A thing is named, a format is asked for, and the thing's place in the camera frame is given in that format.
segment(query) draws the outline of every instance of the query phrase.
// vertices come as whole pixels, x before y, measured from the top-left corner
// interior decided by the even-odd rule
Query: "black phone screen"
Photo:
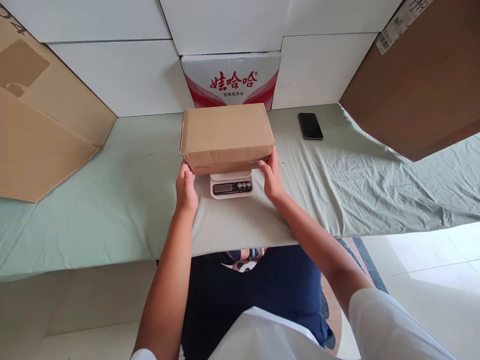
[[[301,112],[298,114],[298,120],[304,139],[322,140],[324,138],[317,116],[314,113]]]

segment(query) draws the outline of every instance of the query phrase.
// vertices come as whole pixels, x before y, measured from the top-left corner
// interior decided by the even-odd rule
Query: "white cardboard box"
[[[402,0],[291,0],[286,36],[378,33]]]
[[[182,113],[194,107],[171,40],[50,47],[118,117]]]
[[[289,0],[161,0],[180,55],[279,51]]]
[[[272,109],[338,103],[376,32],[287,36]]]
[[[1,0],[41,43],[170,39],[158,0]]]
[[[196,108],[264,103],[272,107],[280,51],[181,58]]]

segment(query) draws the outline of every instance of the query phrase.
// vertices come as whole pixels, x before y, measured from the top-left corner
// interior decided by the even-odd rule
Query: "white scale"
[[[214,199],[243,198],[253,193],[252,170],[210,175],[210,194]]]

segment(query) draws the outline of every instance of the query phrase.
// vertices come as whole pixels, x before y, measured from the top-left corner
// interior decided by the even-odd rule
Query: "large brown box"
[[[275,145],[263,103],[188,109],[180,153],[197,175],[259,167]]]
[[[117,119],[0,6],[0,197],[38,202],[98,153]]]
[[[340,100],[365,132],[413,161],[480,132],[480,1],[427,3],[405,2],[421,14],[384,55],[371,47]]]

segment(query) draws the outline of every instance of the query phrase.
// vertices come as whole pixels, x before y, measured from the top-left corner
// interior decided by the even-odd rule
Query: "person's left hand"
[[[189,165],[182,160],[180,173],[176,179],[176,211],[186,210],[195,214],[199,207],[199,197],[194,188],[195,174]]]

